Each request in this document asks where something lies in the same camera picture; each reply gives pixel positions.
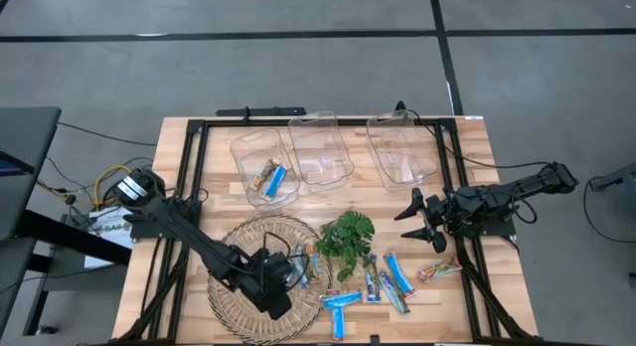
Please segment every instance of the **gray floor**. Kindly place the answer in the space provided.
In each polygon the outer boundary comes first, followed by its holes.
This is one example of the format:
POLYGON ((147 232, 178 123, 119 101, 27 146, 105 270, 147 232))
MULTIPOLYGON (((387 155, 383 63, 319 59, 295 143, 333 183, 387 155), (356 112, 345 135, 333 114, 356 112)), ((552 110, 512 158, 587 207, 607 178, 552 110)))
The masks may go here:
MULTIPOLYGON (((636 27, 636 0, 440 0, 447 29, 636 27)), ((431 29, 428 0, 10 0, 0 35, 431 29)), ((636 36, 453 38, 466 114, 483 115, 500 164, 566 163, 581 180, 636 161, 636 36)), ((166 115, 303 105, 377 113, 398 99, 448 114, 434 38, 0 45, 0 105, 58 105, 62 120, 154 141, 166 115)), ((154 150, 60 128, 50 156, 87 182, 154 150)), ((533 170, 501 170, 508 181, 533 170)), ((42 179, 68 184, 46 164, 42 179)), ((636 240, 636 212, 619 190, 591 195, 607 234, 636 240)), ((543 336, 632 345, 636 246, 601 239, 582 215, 582 186, 537 197, 533 226, 517 223, 522 263, 543 336)), ((65 206, 36 191, 30 207, 65 206)), ((120 290, 50 296, 44 322, 59 335, 20 336, 35 282, 22 286, 1 345, 69 345, 110 335, 120 290)))

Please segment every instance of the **clear plastic bin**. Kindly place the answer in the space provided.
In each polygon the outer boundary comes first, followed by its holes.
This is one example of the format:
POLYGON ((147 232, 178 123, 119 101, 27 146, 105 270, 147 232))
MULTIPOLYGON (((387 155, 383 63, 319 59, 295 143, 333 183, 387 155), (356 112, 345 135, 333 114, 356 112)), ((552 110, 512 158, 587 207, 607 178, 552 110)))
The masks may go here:
POLYGON ((296 199, 300 181, 294 172, 278 130, 266 128, 238 137, 230 144, 230 150, 237 164, 242 186, 250 204, 259 209, 272 209, 293 202, 296 199), (267 178, 257 191, 251 189, 249 185, 253 178, 262 172, 271 158, 275 158, 284 164, 287 173, 274 198, 271 201, 266 201, 262 198, 262 195, 269 187, 272 176, 267 178))
POLYGON ((367 121, 367 146, 389 192, 411 188, 437 171, 415 130, 415 114, 401 110, 367 121))
POLYGON ((354 172, 345 141, 332 111, 320 111, 293 118, 288 124, 300 177, 313 187, 339 187, 354 172))

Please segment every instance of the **green plant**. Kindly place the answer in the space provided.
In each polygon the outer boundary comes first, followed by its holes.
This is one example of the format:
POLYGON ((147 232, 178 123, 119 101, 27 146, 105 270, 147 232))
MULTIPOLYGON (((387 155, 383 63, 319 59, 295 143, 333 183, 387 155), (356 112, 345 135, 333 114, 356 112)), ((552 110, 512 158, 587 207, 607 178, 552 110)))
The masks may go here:
POLYGON ((349 278, 358 257, 371 251, 371 239, 375 232, 371 219, 356 211, 345 212, 337 220, 322 226, 322 239, 316 243, 316 248, 324 256, 342 258, 345 262, 344 268, 338 272, 338 281, 349 278))

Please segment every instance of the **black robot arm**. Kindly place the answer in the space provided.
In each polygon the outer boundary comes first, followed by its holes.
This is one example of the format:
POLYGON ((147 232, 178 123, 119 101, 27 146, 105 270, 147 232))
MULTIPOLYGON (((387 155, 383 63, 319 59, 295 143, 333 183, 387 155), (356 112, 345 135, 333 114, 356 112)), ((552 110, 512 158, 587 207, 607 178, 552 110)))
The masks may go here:
MULTIPOLYGON (((474 238, 481 230, 482 223, 489 219, 509 220, 519 208, 516 202, 525 202, 526 198, 539 193, 569 193, 577 184, 578 181, 565 165, 554 162, 543 167, 537 174, 511 183, 462 187, 456 192, 444 191, 446 199, 443 201, 436 195, 424 201, 421 191, 413 188, 410 206, 397 215, 395 220, 412 217, 421 212, 424 227, 404 233, 402 236, 433 243, 435 251, 442 253, 446 250, 446 239, 437 227, 446 226, 447 232, 451 235, 460 233, 464 237, 474 238)), ((524 222, 533 223, 535 220, 536 215, 524 222)))
POLYGON ((291 308, 286 277, 292 266, 283 253, 261 248, 252 256, 237 246, 210 239, 186 216, 192 201, 165 197, 163 180, 152 171, 136 169, 113 190, 115 197, 133 212, 131 224, 154 224, 197 252, 208 273, 230 291, 242 294, 260 311, 276 320, 291 308))

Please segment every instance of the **wicker basket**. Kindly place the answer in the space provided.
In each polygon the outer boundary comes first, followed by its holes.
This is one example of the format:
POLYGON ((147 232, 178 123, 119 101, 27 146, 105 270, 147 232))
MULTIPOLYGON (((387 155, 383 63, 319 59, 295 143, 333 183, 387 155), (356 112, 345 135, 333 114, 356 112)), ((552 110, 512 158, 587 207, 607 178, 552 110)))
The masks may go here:
MULTIPOLYGON (((237 245, 249 255, 262 247, 265 232, 281 236, 292 247, 315 243, 319 237, 304 222, 285 216, 262 216, 249 220, 228 233, 224 242, 237 245)), ((287 246, 276 238, 267 238, 271 253, 287 253, 287 246)), ((240 291, 230 292, 214 278, 208 279, 208 299, 219 320, 230 332, 250 344, 274 344, 301 334, 311 326, 322 311, 320 295, 331 287, 331 263, 320 256, 320 282, 303 289, 297 284, 288 292, 292 307, 278 320, 269 318, 267 312, 258 309, 240 291)))

